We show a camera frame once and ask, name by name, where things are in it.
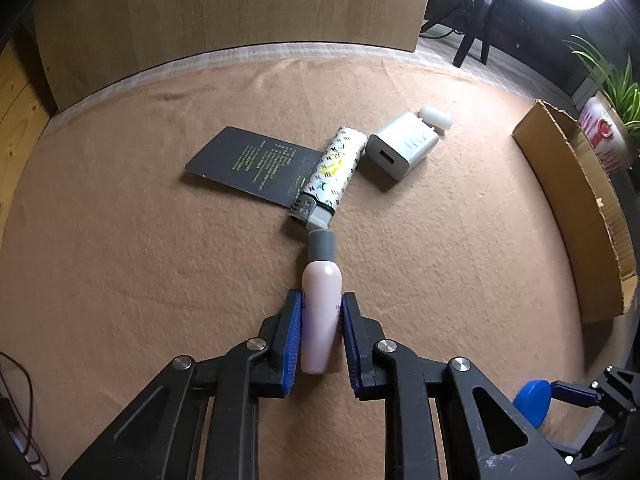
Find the cable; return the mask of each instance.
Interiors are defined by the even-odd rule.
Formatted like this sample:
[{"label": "cable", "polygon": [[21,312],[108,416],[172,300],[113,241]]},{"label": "cable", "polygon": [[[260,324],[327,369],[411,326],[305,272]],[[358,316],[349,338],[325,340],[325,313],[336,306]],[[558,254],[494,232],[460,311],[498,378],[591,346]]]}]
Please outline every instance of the cable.
[{"label": "cable", "polygon": [[[22,428],[18,427],[18,430],[26,440],[26,443],[24,445],[24,450],[22,450],[22,455],[27,459],[27,462],[31,466],[37,465],[40,462],[42,462],[44,464],[46,471],[43,473],[36,471],[36,473],[38,473],[38,475],[41,476],[42,478],[46,478],[49,476],[49,463],[47,463],[47,460],[44,458],[44,455],[41,452],[40,447],[36,444],[36,441],[33,439],[33,384],[31,383],[31,377],[27,372],[27,370],[18,361],[13,359],[11,356],[5,354],[2,351],[0,351],[0,356],[4,357],[5,359],[11,361],[14,365],[16,365],[19,368],[19,370],[24,374],[25,378],[27,379],[27,384],[29,386],[29,415],[27,417],[28,423],[24,421],[24,417],[20,413],[20,410],[18,409],[18,405],[15,403],[14,396],[12,395],[11,390],[9,389],[9,386],[4,378],[4,374],[2,373],[2,368],[0,367],[0,380],[2,381],[2,384],[4,385],[4,389],[7,392],[9,402],[11,402],[11,405],[14,408],[14,411],[15,411],[15,414],[17,415],[18,420],[20,420],[20,423],[25,427],[27,431],[27,433],[25,434]],[[27,458],[27,453],[29,452],[31,447],[33,447],[33,450],[36,453],[36,456],[37,456],[36,460],[29,460]]]},{"label": "cable", "polygon": [[446,34],[443,34],[442,36],[425,36],[421,34],[420,37],[424,38],[425,40],[441,40],[442,38],[446,38],[447,36],[450,36],[454,32],[455,30],[452,28],[449,32],[447,32]]},{"label": "cable", "polygon": [[[31,447],[31,430],[33,428],[33,385],[31,384],[31,377],[30,377],[28,371],[24,368],[24,366],[22,366],[14,358],[12,358],[11,356],[5,354],[4,352],[0,352],[0,355],[2,357],[4,357],[5,359],[8,359],[9,361],[11,361],[18,368],[20,368],[20,371],[27,378],[27,384],[29,385],[29,416],[28,416],[29,423],[25,425],[25,427],[27,428],[27,444],[25,445],[24,450],[22,452],[22,455],[26,455],[29,452],[29,449]],[[12,396],[11,392],[9,391],[9,388],[7,387],[6,381],[4,380],[4,376],[2,377],[2,384],[4,384],[4,387],[6,388],[6,391],[9,394],[9,400],[11,401],[12,405],[14,406],[14,409],[16,410],[16,412],[19,413],[18,406],[16,405],[16,403],[14,401],[14,397]],[[24,424],[24,419],[22,418],[22,416],[20,416],[20,420]]]}]

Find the blue gripper pad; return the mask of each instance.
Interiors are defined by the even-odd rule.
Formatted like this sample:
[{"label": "blue gripper pad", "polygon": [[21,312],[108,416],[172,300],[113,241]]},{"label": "blue gripper pad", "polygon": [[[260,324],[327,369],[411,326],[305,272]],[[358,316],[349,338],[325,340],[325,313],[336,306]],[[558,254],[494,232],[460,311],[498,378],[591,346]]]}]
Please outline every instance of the blue gripper pad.
[{"label": "blue gripper pad", "polygon": [[342,311],[344,353],[347,357],[349,380],[356,397],[359,397],[360,390],[362,389],[362,379],[360,377],[360,352],[358,351],[358,345],[356,344],[353,320],[351,319],[351,314],[347,307],[347,301],[344,294],[342,295],[342,303],[340,308]]},{"label": "blue gripper pad", "polygon": [[287,342],[282,353],[282,389],[285,395],[291,393],[293,380],[296,377],[298,351],[300,350],[300,326],[302,322],[302,292],[297,290],[291,313],[291,322],[287,332]]}]

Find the power adapter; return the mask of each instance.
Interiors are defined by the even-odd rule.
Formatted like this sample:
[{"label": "power adapter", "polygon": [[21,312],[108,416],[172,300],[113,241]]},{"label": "power adapter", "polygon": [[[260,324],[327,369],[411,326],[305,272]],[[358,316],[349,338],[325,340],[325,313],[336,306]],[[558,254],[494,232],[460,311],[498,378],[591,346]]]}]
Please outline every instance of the power adapter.
[{"label": "power adapter", "polygon": [[438,134],[406,112],[369,136],[367,156],[396,180],[401,180],[438,143]]}]

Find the wooden panel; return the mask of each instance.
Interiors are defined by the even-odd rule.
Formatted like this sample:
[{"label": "wooden panel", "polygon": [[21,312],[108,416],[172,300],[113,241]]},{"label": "wooden panel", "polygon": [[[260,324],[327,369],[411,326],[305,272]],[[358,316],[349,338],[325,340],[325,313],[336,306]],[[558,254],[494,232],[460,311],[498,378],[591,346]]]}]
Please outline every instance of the wooden panel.
[{"label": "wooden panel", "polygon": [[28,82],[14,42],[10,40],[0,54],[0,120]]},{"label": "wooden panel", "polygon": [[233,46],[337,41],[415,48],[427,0],[38,0],[59,108],[173,59]]},{"label": "wooden panel", "polygon": [[29,81],[13,41],[0,54],[0,244],[9,207],[50,113]]}]

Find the black card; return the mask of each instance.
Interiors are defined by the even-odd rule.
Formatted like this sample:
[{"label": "black card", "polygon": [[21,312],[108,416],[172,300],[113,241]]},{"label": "black card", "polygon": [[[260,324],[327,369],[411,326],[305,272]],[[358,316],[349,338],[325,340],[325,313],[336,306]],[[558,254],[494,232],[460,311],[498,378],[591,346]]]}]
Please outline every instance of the black card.
[{"label": "black card", "polygon": [[321,155],[297,144],[227,126],[184,169],[291,207]]}]

